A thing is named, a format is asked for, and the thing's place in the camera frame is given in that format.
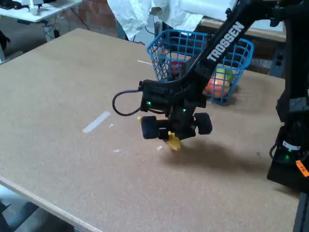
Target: orange ball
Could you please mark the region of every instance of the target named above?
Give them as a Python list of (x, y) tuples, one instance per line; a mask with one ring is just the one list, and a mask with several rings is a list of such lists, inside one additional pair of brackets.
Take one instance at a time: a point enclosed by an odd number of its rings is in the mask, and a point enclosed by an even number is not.
[(205, 91), (215, 98), (225, 97), (230, 90), (230, 84), (226, 80), (211, 78), (205, 87)]

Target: brick wall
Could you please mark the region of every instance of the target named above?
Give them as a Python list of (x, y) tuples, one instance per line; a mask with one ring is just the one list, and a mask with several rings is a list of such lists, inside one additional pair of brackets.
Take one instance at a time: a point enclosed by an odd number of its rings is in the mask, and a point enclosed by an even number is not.
[[(116, 28), (116, 20), (107, 0), (83, 0), (83, 3), (74, 10), (88, 25)], [(67, 10), (66, 13), (69, 21), (80, 23), (80, 19), (71, 10)]]

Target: sticker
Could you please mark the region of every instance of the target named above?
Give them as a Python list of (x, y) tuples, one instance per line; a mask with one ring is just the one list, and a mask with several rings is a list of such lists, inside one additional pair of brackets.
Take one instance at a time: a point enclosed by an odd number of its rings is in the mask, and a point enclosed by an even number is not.
[(294, 146), (294, 145), (287, 143), (286, 141), (283, 141), (282, 145), (285, 146), (287, 149), (290, 149), (293, 151), (298, 151), (301, 148), (301, 146)]
[(300, 169), (300, 171), (304, 175), (304, 177), (308, 177), (309, 176), (308, 170), (305, 168), (305, 166), (303, 165), (303, 163), (300, 160), (296, 161), (296, 165)]
[(84, 133), (89, 133), (98, 125), (101, 124), (111, 113), (108, 111), (104, 111), (99, 117), (96, 118), (92, 123), (90, 123), (86, 128), (83, 129)]

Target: orange label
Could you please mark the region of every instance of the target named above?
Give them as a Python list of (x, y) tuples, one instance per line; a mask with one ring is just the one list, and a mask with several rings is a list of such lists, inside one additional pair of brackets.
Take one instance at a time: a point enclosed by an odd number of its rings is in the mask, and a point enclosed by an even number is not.
[(304, 175), (304, 177), (309, 176), (308, 170), (305, 168), (305, 166), (303, 165), (303, 163), (300, 160), (296, 161), (296, 165), (298, 166), (298, 168), (300, 169), (300, 171)]

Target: table edge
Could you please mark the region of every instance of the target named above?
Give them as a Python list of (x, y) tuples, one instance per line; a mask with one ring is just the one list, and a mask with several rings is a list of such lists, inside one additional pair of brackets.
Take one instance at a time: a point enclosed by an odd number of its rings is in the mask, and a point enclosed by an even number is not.
[(6, 188), (12, 190), (13, 192), (25, 197), (32, 203), (36, 204), (38, 207), (46, 210), (47, 212), (55, 215), (56, 217), (64, 220), (65, 222), (71, 224), (72, 226), (83, 230), (84, 232), (102, 232), (101, 230), (91, 226), (90, 224), (82, 221), (81, 219), (73, 216), (72, 214), (58, 208), (57, 206), (51, 204), (50, 202), (40, 198), (39, 196), (31, 193), (30, 191), (22, 188), (18, 184), (10, 181), (9, 179), (0, 176), (0, 184)]

